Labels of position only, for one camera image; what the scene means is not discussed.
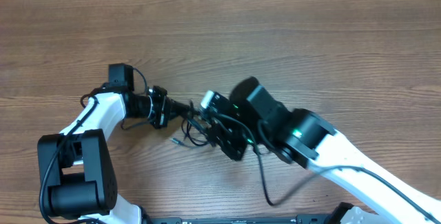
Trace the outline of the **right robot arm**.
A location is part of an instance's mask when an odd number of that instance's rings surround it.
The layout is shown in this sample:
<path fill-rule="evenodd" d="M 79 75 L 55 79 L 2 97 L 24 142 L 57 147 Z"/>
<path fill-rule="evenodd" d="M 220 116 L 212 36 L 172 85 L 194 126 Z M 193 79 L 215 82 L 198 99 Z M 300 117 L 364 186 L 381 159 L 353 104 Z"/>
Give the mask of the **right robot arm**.
<path fill-rule="evenodd" d="M 200 104 L 211 124 L 207 139 L 232 160 L 245 148 L 264 145 L 281 161 L 297 163 L 314 176 L 339 185 L 374 214 L 341 211 L 338 222 L 439 223 L 440 201 L 419 192 L 363 154 L 343 133 L 316 113 L 288 110 L 249 77 L 229 97 L 209 91 Z"/>

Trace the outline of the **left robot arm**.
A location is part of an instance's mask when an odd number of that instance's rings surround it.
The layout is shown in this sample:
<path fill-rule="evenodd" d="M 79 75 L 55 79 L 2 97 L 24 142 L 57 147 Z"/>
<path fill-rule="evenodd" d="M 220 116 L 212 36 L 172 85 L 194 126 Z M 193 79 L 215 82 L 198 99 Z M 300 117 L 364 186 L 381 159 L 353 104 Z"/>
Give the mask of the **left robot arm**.
<path fill-rule="evenodd" d="M 158 86 L 136 94 L 134 72 L 124 63 L 109 65 L 107 82 L 81 97 L 80 115 L 58 134 L 39 139 L 39 208 L 47 223 L 56 217 L 69 223 L 151 223 L 141 206 L 118 193 L 107 140 L 126 119 L 161 129 L 197 111 Z"/>

